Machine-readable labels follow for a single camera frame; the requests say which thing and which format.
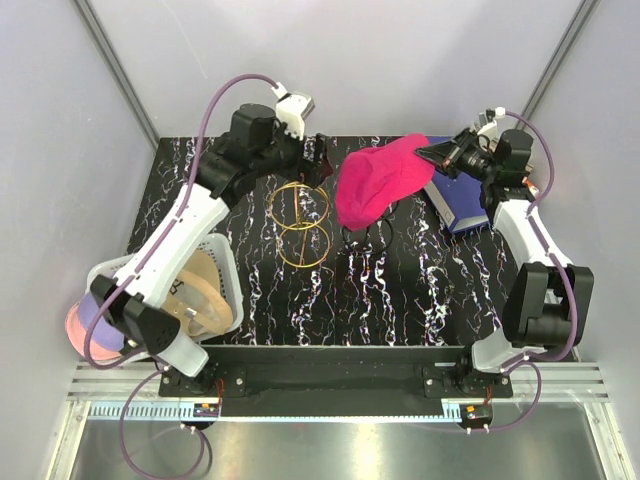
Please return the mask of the beige baseball cap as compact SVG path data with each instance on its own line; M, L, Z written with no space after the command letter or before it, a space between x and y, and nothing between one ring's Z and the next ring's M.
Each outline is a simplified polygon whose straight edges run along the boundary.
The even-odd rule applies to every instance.
M191 338L224 334L233 322L215 260L198 249L178 273L162 309L176 317Z

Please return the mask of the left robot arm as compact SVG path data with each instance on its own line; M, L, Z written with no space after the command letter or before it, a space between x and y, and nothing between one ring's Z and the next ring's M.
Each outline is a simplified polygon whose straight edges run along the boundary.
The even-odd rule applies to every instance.
M279 175L317 188L332 174L325 136L316 136L312 158L304 154L305 119L313 106L302 94L287 94L273 108L241 105L228 131L194 160L194 180L183 186L149 240L114 276L99 274L90 285L97 315L180 371L181 384L193 395L208 394L216 372L206 365L206 351L161 306L204 237L260 178Z

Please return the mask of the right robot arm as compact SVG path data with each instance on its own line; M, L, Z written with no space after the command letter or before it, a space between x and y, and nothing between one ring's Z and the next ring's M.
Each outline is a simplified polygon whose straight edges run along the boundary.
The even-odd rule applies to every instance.
M486 389L489 373L566 358L584 332L594 274L561 252L539 214L546 194L534 193L528 182L532 147L542 140L534 127L508 129L495 140L468 128L415 151L451 179L466 174L480 182L480 205L519 268L500 328L473 343L469 362L454 371L455 387L466 396Z

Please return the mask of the magenta mesh cap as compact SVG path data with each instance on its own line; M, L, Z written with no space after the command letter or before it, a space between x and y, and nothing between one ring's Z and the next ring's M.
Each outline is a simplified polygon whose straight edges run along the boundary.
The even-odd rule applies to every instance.
M416 154L430 145L414 133L382 147L363 148L344 159L337 180L335 207L338 222L362 230L376 222L394 202L422 188L433 178L435 167Z

